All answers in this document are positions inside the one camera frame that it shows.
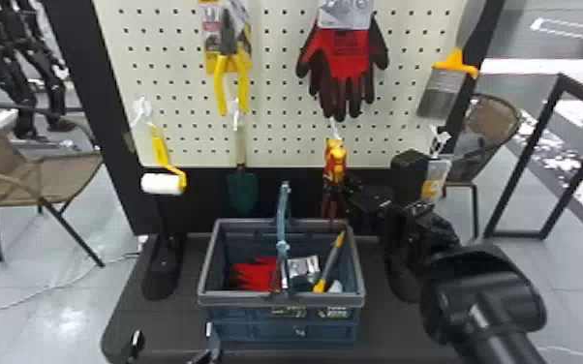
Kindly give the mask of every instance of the table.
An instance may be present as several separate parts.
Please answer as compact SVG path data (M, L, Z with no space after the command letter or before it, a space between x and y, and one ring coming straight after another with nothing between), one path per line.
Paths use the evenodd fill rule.
M131 335L142 330L145 349L138 364L185 363L206 347L205 319L197 304L197 283L209 234L190 235L179 287L168 299L150 302L140 284L153 249L149 240L140 255L102 338L102 351L113 364ZM370 239L358 239L366 306L353 347L304 349L299 346L223 343L226 363L461 363L456 353L432 342L424 333L417 306L399 301L386 283L382 256Z
M517 163L517 166L515 166L512 175L508 179L508 183L506 184L504 192L502 193L497 206L495 206L495 210L493 211L490 221L486 226L486 230L483 233L484 237L514 237L544 240L547 238L547 236L549 236L552 228L556 225L558 219L563 214L563 211L565 211L569 202L574 197L574 192L576 192L576 189L578 189L578 186L583 181L583 163L581 164L581 168L569 181L568 187L561 195L558 203L540 230L497 230L497 223L502 218L502 215L506 210L506 206L508 205L508 201L513 195L517 183L519 182L522 174L524 173L524 170L531 160L537 143L542 137L542 133L546 130L547 125L549 124L549 120L554 113L554 107L556 107L556 104L561 100L565 93L569 93L570 95L583 101L583 75L558 75L554 89L551 91L547 104L542 110L540 118L537 121L536 128L534 129L532 135L529 137L527 146L522 152L522 155L520 156L520 159Z

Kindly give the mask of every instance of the pegboard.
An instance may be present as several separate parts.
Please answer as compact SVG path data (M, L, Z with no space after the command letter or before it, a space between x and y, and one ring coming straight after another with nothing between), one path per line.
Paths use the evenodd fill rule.
M94 0L126 114L146 97L179 167L234 167L232 120L219 115L212 76L203 66L197 2ZM378 0L377 20L390 66L376 70L377 100L339 124L351 167L388 167L392 156L427 152L431 132L415 112L431 65L454 46L464 0ZM317 0L251 0L254 68L245 118L249 167L322 167L331 136L308 78L294 69L317 14ZM236 77L227 92L237 93ZM156 167L149 133L133 128L140 162Z

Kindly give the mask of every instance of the mesh chair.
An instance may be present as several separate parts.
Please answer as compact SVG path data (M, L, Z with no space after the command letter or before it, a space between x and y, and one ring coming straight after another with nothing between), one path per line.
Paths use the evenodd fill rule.
M86 135L94 145L90 135L88 133ZM88 185L101 164L102 156L97 151L43 157L36 162L30 162L18 153L0 132L0 207L35 205L38 206L39 213L43 213L44 207L97 265L104 266L99 257L63 218L66 208ZM57 210L54 207L55 203L63 205ZM0 262L3 260L0 247Z
M473 239L479 236L478 197L473 180L497 151L513 138L521 125L521 113L506 100L483 94L473 96L464 129L454 148L452 169L445 183L445 189L448 187L471 189Z

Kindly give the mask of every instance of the yellow pliers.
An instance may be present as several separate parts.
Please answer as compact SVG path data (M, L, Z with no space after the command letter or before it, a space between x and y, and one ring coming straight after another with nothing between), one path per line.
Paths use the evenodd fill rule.
M239 110L246 113L249 109L249 74L247 63L243 58L245 52L243 49L239 49L243 45L239 45L235 38L235 26L228 9L223 9L221 22L222 41L219 44L220 54L217 58L214 75L217 106L222 116L228 114L226 94L224 93L224 75L228 70L229 63L232 63L239 75Z

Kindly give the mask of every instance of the blue basket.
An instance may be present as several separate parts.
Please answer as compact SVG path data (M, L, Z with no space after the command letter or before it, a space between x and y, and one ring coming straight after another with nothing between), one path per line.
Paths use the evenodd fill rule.
M346 222L296 220L286 227L290 258L317 255L323 268L332 243L346 231L332 268L341 293L299 292L295 298L267 292L226 290L230 267L257 257L275 257L276 227L271 220L218 220L199 278L199 304L223 341L348 344L356 338L365 287Z

